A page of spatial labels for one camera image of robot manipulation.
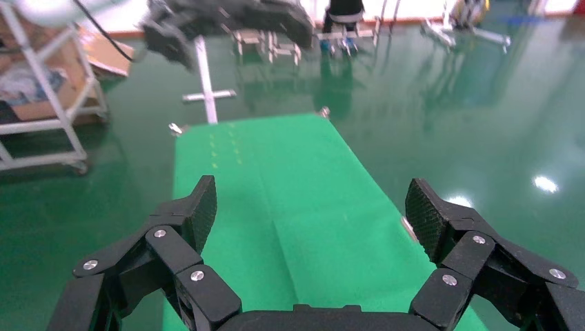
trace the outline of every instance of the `white metal cart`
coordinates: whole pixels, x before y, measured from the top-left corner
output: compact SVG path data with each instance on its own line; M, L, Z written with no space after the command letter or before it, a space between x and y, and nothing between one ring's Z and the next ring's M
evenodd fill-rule
M0 124L0 170L60 163L72 166L78 174L87 173L88 155L83 149L83 146L81 145L81 142L79 141L72 124L75 118L81 114L96 114L102 119L107 119L108 107L106 105L106 99L103 95L103 91L101 90L101 86L96 80L92 68L86 58L85 51L79 42L75 27L72 24L68 25L67 28L58 34L52 41L47 43L44 47L42 47L42 49L35 52L30 46L28 36L26 35L26 32L21 25L18 16L16 15L14 8L9 3L3 1L0 1L0 6L6 23L10 27L18 45L21 47L26 61L32 68L32 71L37 77L57 116L57 118L54 119ZM77 99L73 105L65 109L59 101L57 94L51 88L49 79L46 76L46 72L43 70L43 65L44 62L51 57L51 55L58 51L68 41L73 41L75 44L75 48L79 54L81 64L85 71L86 83L85 86L81 89L81 92L77 96ZM95 91L98 105L85 107L86 99L92 90ZM5 134L56 129L65 131L67 138L73 147L73 151L13 158L1 142L1 136Z

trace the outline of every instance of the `black pants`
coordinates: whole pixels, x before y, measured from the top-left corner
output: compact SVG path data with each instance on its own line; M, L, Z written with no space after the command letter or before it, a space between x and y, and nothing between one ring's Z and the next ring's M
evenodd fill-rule
M329 15L329 10L327 10L325 12L325 20L323 22L323 33L331 33L331 30L333 29L334 23L336 23L336 22L333 21L333 19ZM357 23L338 23L338 24L345 25L347 32L355 31L355 26L357 25Z

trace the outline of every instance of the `blue shoe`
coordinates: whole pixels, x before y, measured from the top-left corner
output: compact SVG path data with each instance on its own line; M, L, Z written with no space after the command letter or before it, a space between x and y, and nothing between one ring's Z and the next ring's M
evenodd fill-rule
M353 42L353 38L346 38L345 42L349 48L355 48L355 43Z
M321 50L323 51L331 51L331 42L329 40L321 40Z

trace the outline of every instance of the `cable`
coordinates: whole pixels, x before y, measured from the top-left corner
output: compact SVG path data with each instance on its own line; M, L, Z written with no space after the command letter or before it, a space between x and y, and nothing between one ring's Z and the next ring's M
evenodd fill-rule
M81 2L79 0L73 0L73 2L75 2L75 4L77 5L77 7L79 7L79 9L85 14L85 16L93 23L93 25L95 26L95 28L98 29L98 31L112 44L112 46L114 46L114 48L116 48L116 50L118 51L118 53L120 53L123 57L125 57L130 62L134 62L134 59L132 57L128 56L128 54L126 54L120 48L120 46L118 46L118 43L116 43L116 41L114 41L114 39L112 39L112 37L110 37L110 34L108 34L101 27L101 25L99 25L99 23L97 23L97 21L93 18L93 16L90 14L90 12L88 11L88 9L83 4L81 4Z

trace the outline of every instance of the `green table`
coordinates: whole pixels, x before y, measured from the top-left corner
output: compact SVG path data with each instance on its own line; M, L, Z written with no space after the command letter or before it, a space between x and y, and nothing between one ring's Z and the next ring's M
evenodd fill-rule
M244 311L296 303L406 312L435 268L333 126L300 115L196 127L177 139L175 197L215 175L204 249ZM182 322L165 307L164 330ZM458 330L485 330L469 308Z

